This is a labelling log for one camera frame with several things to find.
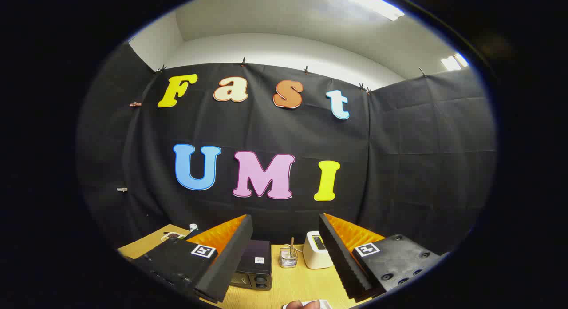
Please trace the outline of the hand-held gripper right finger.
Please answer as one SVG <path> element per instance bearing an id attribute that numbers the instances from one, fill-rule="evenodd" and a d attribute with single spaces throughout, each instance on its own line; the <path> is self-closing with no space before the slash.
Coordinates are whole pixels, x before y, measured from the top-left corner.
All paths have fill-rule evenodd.
<path id="1" fill-rule="evenodd" d="M 319 234 L 347 296 L 356 302 L 412 281 L 441 258 L 402 234 L 384 237 L 327 213 L 319 216 Z"/>

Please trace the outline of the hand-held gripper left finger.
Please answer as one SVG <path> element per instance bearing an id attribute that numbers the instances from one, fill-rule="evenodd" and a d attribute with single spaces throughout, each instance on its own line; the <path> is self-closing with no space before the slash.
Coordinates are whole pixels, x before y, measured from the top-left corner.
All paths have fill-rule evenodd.
<path id="1" fill-rule="evenodd" d="M 245 214 L 191 238 L 167 238 L 132 264 L 169 289 L 213 303 L 224 300 L 253 234 Z"/>

